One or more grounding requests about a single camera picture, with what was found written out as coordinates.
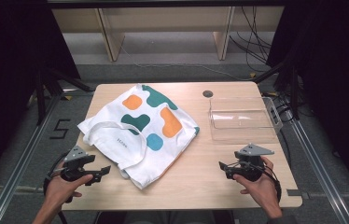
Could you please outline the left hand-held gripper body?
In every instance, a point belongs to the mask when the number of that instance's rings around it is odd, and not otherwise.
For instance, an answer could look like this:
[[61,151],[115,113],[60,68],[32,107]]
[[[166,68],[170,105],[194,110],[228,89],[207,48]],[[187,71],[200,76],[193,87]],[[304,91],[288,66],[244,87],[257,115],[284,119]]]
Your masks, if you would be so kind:
[[70,182],[80,179],[87,174],[83,166],[94,160],[94,155],[88,154],[79,146],[74,146],[63,159],[61,178]]

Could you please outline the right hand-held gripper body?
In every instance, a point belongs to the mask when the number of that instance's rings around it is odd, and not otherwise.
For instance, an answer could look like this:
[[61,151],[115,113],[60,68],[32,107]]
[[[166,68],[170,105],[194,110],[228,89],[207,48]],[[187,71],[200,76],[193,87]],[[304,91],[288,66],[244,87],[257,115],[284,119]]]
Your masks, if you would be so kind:
[[264,168],[262,156],[273,155],[274,151],[255,144],[248,144],[242,149],[235,151],[235,158],[238,160],[233,172],[241,175],[249,181],[255,182],[261,176]]

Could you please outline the white tote bag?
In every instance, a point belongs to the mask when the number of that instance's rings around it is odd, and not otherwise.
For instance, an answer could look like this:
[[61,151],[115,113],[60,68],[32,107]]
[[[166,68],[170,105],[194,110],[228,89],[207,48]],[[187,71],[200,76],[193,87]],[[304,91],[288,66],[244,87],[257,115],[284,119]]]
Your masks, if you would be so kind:
[[139,189],[159,179],[200,130],[171,99],[143,84],[122,93],[78,128],[83,142],[113,161]]

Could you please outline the person's right hand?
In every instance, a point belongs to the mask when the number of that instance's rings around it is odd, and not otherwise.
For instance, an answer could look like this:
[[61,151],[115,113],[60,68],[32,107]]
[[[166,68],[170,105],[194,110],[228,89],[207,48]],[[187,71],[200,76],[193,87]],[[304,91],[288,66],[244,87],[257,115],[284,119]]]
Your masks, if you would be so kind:
[[236,182],[244,186],[241,193],[250,194],[264,212],[268,208],[280,208],[274,182],[266,174],[263,174],[255,182],[249,181],[241,175],[233,177]]

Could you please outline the person's left hand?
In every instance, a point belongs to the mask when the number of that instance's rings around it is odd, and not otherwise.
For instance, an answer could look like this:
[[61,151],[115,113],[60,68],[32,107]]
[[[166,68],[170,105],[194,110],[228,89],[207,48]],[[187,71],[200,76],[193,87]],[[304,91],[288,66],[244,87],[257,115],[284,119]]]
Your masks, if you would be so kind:
[[88,183],[92,175],[84,175],[75,181],[66,181],[59,175],[53,177],[48,185],[44,205],[48,207],[61,207],[71,197],[81,197],[77,189]]

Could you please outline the clear plastic container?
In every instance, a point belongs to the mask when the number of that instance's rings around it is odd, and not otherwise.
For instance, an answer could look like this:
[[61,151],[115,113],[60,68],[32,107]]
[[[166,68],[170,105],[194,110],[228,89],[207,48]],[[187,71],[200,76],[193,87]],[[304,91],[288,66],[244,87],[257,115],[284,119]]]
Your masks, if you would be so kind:
[[222,144],[272,143],[283,127],[268,97],[211,98],[209,105],[211,135]]

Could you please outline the black metal stand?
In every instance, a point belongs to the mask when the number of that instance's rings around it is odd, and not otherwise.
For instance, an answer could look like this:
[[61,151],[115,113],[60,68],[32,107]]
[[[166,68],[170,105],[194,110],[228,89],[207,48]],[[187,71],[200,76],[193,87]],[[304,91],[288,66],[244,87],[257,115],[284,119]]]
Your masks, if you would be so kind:
[[298,113],[298,71],[293,63],[281,62],[272,67],[262,75],[254,77],[253,82],[259,84],[265,79],[277,74],[278,77],[275,80],[273,86],[277,91],[284,91],[286,88],[290,90],[290,109],[292,111],[295,120],[299,120]]
[[93,92],[94,88],[89,87],[81,81],[65,75],[57,69],[43,66],[35,75],[35,93],[38,106],[38,122],[40,125],[47,114],[45,103],[45,91],[48,91],[51,96],[60,96],[63,93],[59,81],[65,82],[83,90],[85,92]]

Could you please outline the black curtain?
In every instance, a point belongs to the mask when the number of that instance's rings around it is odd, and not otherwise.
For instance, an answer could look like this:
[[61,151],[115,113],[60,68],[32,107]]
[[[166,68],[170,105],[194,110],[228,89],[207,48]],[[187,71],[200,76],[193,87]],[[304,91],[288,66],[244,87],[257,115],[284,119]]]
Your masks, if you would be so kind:
[[0,157],[45,66],[79,77],[48,0],[0,0]]
[[285,58],[320,3],[327,6],[317,16],[314,32],[306,36],[299,75],[311,108],[349,171],[349,0],[290,0],[275,32],[268,65]]

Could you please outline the aluminium floor rail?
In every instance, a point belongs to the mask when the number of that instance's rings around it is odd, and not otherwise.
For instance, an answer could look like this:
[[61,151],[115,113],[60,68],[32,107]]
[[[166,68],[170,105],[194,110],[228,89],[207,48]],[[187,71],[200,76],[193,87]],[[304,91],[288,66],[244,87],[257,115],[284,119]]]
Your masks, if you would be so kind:
[[60,101],[61,101],[61,95],[53,96],[51,98],[50,102],[48,103],[46,115],[41,119],[39,124],[35,127],[28,144],[23,150],[15,168],[13,169],[9,177],[9,180],[0,190],[0,222],[9,206],[9,203],[16,191],[17,186],[21,181],[21,178],[25,173],[27,166],[30,163],[30,160],[35,154],[35,150],[40,142],[43,132],[46,130],[48,126],[48,122],[50,120],[51,114],[53,113],[54,108]]
[[307,133],[302,127],[301,123],[297,119],[290,121],[295,135],[298,137],[300,144],[303,148],[303,151],[308,159],[309,163],[314,170],[314,173],[322,187],[325,195],[341,224],[349,224],[349,209],[348,206],[341,196],[338,188],[335,186],[332,179],[329,177],[328,172],[319,159],[318,154],[316,153],[312,142],[310,141]]

